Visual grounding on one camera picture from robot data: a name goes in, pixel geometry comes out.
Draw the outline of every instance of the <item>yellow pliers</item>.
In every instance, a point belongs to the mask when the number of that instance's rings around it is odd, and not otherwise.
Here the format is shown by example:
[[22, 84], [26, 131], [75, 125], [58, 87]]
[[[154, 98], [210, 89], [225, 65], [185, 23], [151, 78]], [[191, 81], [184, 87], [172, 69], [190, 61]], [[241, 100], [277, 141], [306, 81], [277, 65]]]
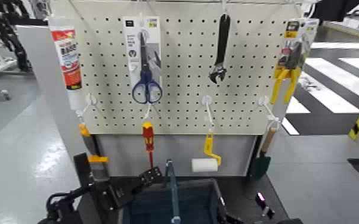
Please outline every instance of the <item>yellow pliers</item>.
[[289, 55], [285, 65], [279, 66], [277, 65], [277, 69], [274, 72], [274, 78], [276, 79], [276, 83], [273, 87], [273, 94], [271, 96], [270, 103], [275, 104], [278, 97], [278, 92], [280, 91], [280, 86], [283, 79], [291, 78], [291, 84], [288, 87], [288, 90], [284, 97], [284, 103], [287, 104], [291, 99], [293, 90], [298, 83], [299, 76], [301, 75], [301, 67], [299, 62], [302, 60], [302, 43], [295, 43], [295, 47], [292, 49], [291, 54]]

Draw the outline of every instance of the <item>red label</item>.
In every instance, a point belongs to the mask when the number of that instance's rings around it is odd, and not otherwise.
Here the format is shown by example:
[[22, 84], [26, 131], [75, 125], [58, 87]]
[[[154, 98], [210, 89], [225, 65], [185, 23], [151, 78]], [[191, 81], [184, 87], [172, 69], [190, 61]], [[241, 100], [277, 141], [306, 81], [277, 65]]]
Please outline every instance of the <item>red label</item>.
[[78, 85], [81, 82], [81, 71], [79, 67], [76, 67], [70, 71], [64, 71], [64, 80], [66, 81], [66, 86]]
[[60, 41], [63, 39], [74, 39], [75, 30], [53, 30], [51, 32], [54, 41]]

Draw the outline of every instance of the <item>screwdriver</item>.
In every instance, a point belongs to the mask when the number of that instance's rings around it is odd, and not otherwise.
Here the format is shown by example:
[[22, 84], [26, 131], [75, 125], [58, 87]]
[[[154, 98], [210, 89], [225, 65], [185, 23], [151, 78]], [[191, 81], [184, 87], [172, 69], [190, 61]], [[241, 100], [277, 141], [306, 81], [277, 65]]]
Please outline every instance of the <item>screwdriver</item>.
[[145, 139], [145, 145], [146, 145], [146, 151], [149, 152], [149, 162], [150, 162], [150, 168], [153, 168], [153, 125], [151, 122], [145, 122], [142, 125], [143, 133], [142, 136]]

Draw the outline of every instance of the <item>gray wall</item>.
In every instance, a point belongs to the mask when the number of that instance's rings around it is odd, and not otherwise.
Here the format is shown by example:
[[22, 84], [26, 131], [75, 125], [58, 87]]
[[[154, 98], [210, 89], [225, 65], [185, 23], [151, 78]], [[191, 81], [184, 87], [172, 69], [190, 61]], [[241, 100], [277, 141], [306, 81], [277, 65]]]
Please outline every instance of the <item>gray wall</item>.
[[[163, 170], [166, 159], [174, 162], [179, 176], [244, 176], [246, 175], [255, 136], [220, 135], [213, 139], [213, 153], [222, 157], [218, 172], [193, 173], [192, 158], [208, 158], [203, 153], [205, 136], [157, 135], [154, 137], [154, 165]], [[138, 175], [150, 168], [142, 136], [100, 135], [99, 140], [109, 162], [111, 176]]]

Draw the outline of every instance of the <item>pegboard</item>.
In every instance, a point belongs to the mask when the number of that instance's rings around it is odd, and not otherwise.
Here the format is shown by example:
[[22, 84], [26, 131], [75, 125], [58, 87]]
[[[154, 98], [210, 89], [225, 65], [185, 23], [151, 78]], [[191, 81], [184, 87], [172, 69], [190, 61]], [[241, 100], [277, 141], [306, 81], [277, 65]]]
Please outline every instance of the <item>pegboard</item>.
[[213, 98], [215, 133], [261, 135], [267, 112], [258, 107], [270, 96], [274, 65], [286, 22], [297, 17], [292, 4], [227, 4], [231, 17], [222, 83], [208, 73], [217, 51], [221, 3], [55, 1], [56, 15], [74, 19], [85, 93], [98, 110], [85, 113], [91, 133], [139, 134], [147, 105], [131, 97], [123, 16], [158, 15], [162, 27], [162, 100], [152, 106], [156, 134], [206, 134], [203, 96]]

